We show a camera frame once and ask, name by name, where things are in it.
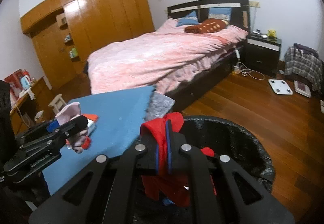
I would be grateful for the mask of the small white carton box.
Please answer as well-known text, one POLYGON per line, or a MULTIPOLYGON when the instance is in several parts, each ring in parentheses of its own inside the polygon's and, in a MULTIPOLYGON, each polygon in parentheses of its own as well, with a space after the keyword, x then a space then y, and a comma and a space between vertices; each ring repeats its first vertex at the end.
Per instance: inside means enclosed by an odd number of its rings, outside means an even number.
POLYGON ((97 119, 92 120, 92 119, 88 119, 88 124, 87 124, 87 135, 90 136, 94 130, 96 129, 96 123, 97 123, 97 119))

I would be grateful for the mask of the pink sock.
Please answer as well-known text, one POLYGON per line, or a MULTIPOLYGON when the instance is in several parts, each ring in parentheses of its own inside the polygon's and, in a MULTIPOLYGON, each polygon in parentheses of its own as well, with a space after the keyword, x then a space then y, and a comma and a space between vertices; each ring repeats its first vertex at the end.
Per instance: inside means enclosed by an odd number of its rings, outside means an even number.
POLYGON ((79 102, 72 102, 62 108, 55 118, 60 126, 70 127, 69 136, 65 138, 68 140, 68 145, 77 154, 83 152, 82 147, 88 138, 88 126, 86 118, 81 114, 81 106, 79 102))

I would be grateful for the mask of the red knitted cloth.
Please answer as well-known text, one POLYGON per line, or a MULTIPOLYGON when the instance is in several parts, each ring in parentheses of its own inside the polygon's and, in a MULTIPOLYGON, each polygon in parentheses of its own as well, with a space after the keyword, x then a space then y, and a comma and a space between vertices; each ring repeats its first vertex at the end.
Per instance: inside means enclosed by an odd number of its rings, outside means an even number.
POLYGON ((181 113, 166 114, 162 118, 156 118, 144 122, 140 127, 140 135, 150 135, 157 142, 158 173, 156 176, 142 176, 144 191, 148 198, 158 201, 160 193, 166 195, 176 206, 187 208, 190 206, 190 191, 187 189, 188 177, 183 173, 169 172, 170 153, 168 141, 171 139, 166 132, 166 125, 171 121, 174 132, 179 133, 184 124, 181 113))

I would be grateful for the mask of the orange bristly mat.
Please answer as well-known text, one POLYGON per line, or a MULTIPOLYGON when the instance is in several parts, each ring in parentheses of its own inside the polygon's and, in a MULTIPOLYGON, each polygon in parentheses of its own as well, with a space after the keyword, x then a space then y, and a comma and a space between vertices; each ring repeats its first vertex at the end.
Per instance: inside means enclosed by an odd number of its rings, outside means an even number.
POLYGON ((99 119, 99 116, 96 114, 82 114, 82 115, 88 118, 90 121, 93 121, 94 123, 96 123, 99 119))

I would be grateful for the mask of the wooden side desk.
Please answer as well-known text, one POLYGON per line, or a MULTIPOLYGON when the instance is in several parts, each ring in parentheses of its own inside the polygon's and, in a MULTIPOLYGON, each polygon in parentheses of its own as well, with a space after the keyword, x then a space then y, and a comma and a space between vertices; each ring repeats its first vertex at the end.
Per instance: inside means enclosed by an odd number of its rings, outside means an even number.
POLYGON ((14 134, 28 129, 29 121, 34 122, 34 117, 40 111, 44 111, 42 118, 50 120, 54 117, 52 109, 48 106, 53 99, 52 91, 48 88, 44 77, 41 77, 35 84, 32 85, 32 92, 35 98, 32 100, 28 94, 18 100, 16 106, 11 110, 11 122, 14 134))

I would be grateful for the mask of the blue table mat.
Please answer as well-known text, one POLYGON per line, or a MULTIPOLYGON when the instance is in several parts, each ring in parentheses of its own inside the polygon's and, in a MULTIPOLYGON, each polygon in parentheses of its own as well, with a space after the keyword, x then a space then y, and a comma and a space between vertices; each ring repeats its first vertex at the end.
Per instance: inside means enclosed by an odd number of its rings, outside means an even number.
POLYGON ((146 86, 70 100, 70 103, 80 103, 83 114, 96 114, 99 119, 87 150, 77 154, 63 147, 60 150, 62 157, 42 171, 50 194, 58 191, 97 155, 113 158, 129 148, 140 134, 154 91, 154 86, 146 86))

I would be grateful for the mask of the bed with pink duvet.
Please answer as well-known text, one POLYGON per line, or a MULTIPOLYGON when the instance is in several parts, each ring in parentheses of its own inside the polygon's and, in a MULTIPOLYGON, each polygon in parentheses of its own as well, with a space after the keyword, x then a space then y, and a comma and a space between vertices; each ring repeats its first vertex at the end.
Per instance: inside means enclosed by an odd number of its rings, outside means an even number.
POLYGON ((247 31, 228 25, 215 33, 186 33, 167 19, 155 32, 113 42, 87 59, 91 93, 155 85, 165 94, 191 82, 246 39, 247 31))

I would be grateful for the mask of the wooden wardrobe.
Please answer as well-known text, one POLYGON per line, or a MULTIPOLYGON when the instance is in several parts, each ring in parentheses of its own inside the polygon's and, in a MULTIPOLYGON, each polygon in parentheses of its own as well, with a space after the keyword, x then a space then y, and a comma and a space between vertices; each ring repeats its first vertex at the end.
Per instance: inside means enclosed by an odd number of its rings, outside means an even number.
POLYGON ((53 88, 76 78, 95 50, 154 31, 147 0, 45 0, 20 22, 53 88))

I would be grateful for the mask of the blue pillow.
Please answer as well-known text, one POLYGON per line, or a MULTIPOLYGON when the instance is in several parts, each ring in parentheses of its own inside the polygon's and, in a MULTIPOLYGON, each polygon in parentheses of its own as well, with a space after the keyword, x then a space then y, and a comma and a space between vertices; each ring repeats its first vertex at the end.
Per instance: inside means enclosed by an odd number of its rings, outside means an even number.
POLYGON ((179 18, 176 26, 179 27, 183 25, 198 25, 198 24, 199 21, 198 21, 197 13, 195 10, 193 10, 188 15, 179 18))
POLYGON ((212 7, 209 8, 208 18, 209 19, 219 19, 225 20, 228 23, 231 21, 232 8, 229 7, 212 7))

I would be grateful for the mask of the brown dotted pillow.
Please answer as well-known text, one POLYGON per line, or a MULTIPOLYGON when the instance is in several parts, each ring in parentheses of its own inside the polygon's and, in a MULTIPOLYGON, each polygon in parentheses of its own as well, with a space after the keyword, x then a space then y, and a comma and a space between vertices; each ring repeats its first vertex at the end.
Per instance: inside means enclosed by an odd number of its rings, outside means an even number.
POLYGON ((198 25, 191 25, 184 29, 186 33, 215 33, 225 29, 228 21, 222 19, 206 19, 198 25))

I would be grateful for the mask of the black white nightstand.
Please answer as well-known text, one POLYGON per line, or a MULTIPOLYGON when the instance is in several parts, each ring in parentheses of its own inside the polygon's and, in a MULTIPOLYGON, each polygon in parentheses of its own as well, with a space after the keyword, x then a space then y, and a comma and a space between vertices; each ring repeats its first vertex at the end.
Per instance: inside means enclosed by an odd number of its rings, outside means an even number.
POLYGON ((271 77, 276 77, 282 40, 264 38, 253 34, 247 36, 244 52, 245 65, 271 77))

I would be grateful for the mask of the white bathroom scale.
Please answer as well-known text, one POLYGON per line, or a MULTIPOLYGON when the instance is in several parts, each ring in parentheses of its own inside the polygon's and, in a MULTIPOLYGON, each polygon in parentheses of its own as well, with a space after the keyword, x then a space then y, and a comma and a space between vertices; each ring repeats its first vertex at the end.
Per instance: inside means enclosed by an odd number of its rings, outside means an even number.
POLYGON ((277 95, 293 95, 293 90, 284 80, 268 79, 268 83, 277 95))

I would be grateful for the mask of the right blue pillow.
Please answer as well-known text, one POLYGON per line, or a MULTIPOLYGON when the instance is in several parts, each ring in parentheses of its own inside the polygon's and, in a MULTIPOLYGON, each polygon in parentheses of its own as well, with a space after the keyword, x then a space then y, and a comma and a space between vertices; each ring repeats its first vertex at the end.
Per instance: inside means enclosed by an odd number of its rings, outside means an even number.
POLYGON ((229 7, 212 7, 209 8, 208 18, 209 19, 219 19, 225 20, 228 23, 231 21, 232 8, 229 7))

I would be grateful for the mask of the small red white scale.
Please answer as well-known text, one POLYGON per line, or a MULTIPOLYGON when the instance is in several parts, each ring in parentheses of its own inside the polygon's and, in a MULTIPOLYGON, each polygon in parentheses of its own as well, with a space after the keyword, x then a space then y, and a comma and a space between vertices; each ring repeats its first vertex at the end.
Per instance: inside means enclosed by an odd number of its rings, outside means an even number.
POLYGON ((303 95, 307 98, 311 97, 310 88, 300 81, 294 80, 294 90, 296 91, 296 93, 299 93, 300 95, 303 95))

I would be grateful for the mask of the plaid shirt on chair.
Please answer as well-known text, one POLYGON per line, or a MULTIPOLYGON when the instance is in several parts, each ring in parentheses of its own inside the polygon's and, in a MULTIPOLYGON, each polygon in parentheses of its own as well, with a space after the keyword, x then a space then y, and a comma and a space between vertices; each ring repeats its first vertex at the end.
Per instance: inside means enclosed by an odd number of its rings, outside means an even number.
POLYGON ((321 92, 323 83, 323 61, 316 50, 295 43, 284 55, 285 74, 296 74, 312 85, 312 90, 321 92))

